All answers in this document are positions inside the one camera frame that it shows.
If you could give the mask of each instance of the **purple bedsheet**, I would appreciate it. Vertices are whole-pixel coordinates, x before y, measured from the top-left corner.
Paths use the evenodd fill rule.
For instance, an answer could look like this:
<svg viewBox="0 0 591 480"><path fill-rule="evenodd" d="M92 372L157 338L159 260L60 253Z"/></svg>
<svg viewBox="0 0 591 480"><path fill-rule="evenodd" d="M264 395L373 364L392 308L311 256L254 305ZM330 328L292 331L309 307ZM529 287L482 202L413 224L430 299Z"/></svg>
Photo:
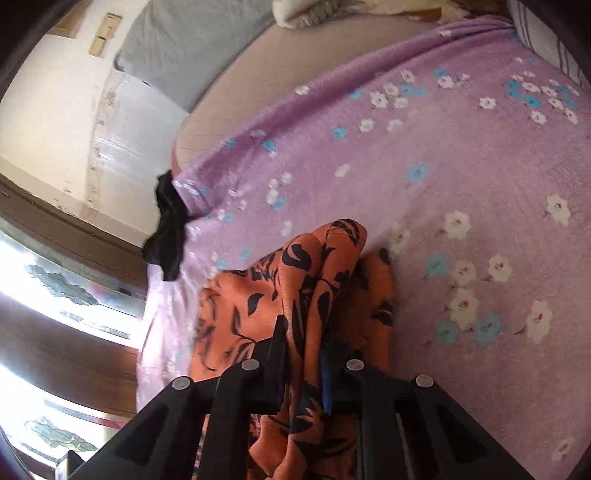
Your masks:
<svg viewBox="0 0 591 480"><path fill-rule="evenodd" d="M179 279L150 267L138 404L187 372L197 292L338 218L395 257L401 378L428 373L539 480L591 438L590 98L481 17L365 55L175 186Z"/></svg>

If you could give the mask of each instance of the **orange fabric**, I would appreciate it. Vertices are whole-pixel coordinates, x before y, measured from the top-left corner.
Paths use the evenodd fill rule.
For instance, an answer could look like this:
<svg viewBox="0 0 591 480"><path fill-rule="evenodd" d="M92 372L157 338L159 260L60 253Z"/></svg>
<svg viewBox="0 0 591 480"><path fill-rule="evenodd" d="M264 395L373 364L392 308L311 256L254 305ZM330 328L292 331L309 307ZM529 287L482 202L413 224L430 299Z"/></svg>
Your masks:
<svg viewBox="0 0 591 480"><path fill-rule="evenodd" d="M288 322L291 378L281 411L252 416L248 478L355 477L355 421L322 407L323 332L344 339L388 371L393 285L386 249L361 257L366 231L337 220L305 233L248 270L223 271L200 293L191 377L218 377Z"/></svg>

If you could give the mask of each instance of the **black leaf pattern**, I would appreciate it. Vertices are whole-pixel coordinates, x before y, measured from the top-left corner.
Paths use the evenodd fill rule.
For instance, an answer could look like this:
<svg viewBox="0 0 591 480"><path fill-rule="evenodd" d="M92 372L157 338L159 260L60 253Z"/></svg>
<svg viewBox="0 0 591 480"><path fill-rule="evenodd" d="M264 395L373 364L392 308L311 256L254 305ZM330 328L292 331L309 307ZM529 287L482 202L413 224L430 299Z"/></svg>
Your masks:
<svg viewBox="0 0 591 480"><path fill-rule="evenodd" d="M254 345L254 342L249 341L249 342L242 343L236 349L236 356L234 357L233 364L239 364L243 360L246 360L249 356L249 349L252 345Z"/></svg>
<svg viewBox="0 0 591 480"><path fill-rule="evenodd" d="M326 326L330 314L330 292L325 291L320 297L318 297L318 314L322 321L322 328Z"/></svg>
<svg viewBox="0 0 591 480"><path fill-rule="evenodd" d="M290 267L309 271L310 267L312 266L312 259L310 258L308 252L304 250L300 244L292 244L291 251L295 255L295 258L289 255L288 250L285 250L281 257L281 261Z"/></svg>
<svg viewBox="0 0 591 480"><path fill-rule="evenodd" d="M387 327L391 327L394 324L394 305L389 301L383 301L378 310L372 315L372 318L378 319Z"/></svg>
<svg viewBox="0 0 591 480"><path fill-rule="evenodd" d="M349 277L351 276L351 272L349 270L345 270L344 272L338 272L335 275L335 282L340 283L340 286L343 287L349 281Z"/></svg>
<svg viewBox="0 0 591 480"><path fill-rule="evenodd" d="M234 312L232 313L232 326L230 327L232 330L232 333L234 335L240 336L240 333L238 330L240 329L241 323L242 323L242 320L240 318L240 312L238 311L238 309L236 307L234 307Z"/></svg>
<svg viewBox="0 0 591 480"><path fill-rule="evenodd" d="M247 277L248 270L226 270L227 273L231 273L232 275L238 275L239 277Z"/></svg>
<svg viewBox="0 0 591 480"><path fill-rule="evenodd" d="M295 351L300 357L304 358L304 345L306 344L304 339L306 338L306 326L302 325L300 322L300 315L297 310L297 304L295 300L291 311L291 331L294 337Z"/></svg>
<svg viewBox="0 0 591 480"><path fill-rule="evenodd" d="M380 248L378 255L382 262L384 262L386 265L390 265L390 254L386 248Z"/></svg>
<svg viewBox="0 0 591 480"><path fill-rule="evenodd" d="M250 297L248 297L248 316L255 313L259 300L264 296L265 295L262 293L253 293Z"/></svg>

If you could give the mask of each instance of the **bed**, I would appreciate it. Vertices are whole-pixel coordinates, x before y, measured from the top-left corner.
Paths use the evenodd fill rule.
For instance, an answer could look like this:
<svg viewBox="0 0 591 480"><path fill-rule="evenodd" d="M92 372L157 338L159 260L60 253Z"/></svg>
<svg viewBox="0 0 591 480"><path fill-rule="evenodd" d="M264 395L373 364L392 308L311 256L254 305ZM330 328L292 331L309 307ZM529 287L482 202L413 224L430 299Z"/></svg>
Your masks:
<svg viewBox="0 0 591 480"><path fill-rule="evenodd" d="M433 27L271 27L202 98L173 149L191 221L179 278L150 269L140 405L203 353L208 278L352 216L394 257L395 374L432 374L535 478L573 471L590 439L588 97L506 20Z"/></svg>

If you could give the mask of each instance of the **wall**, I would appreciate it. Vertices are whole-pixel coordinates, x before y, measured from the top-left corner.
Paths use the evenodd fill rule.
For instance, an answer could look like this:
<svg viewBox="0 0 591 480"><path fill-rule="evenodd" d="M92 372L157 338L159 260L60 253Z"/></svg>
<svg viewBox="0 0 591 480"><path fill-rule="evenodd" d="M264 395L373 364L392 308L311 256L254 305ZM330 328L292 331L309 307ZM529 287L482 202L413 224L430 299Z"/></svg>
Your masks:
<svg viewBox="0 0 591 480"><path fill-rule="evenodd" d="M146 3L94 0L75 39L41 39L0 103L0 173L72 215L83 217L86 207L89 149L105 81ZM103 58L92 57L88 49L108 12L123 20ZM154 227L154 208L140 227L100 212L90 222L139 244Z"/></svg>

